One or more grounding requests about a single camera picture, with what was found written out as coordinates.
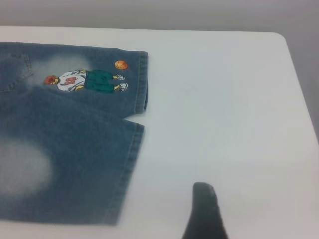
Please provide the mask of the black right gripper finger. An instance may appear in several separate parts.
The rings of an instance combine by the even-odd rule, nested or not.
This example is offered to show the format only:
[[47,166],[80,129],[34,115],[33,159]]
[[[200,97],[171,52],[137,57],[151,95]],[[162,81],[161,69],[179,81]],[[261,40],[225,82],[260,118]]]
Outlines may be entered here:
[[228,239],[214,188],[196,182],[192,190],[192,208],[184,239]]

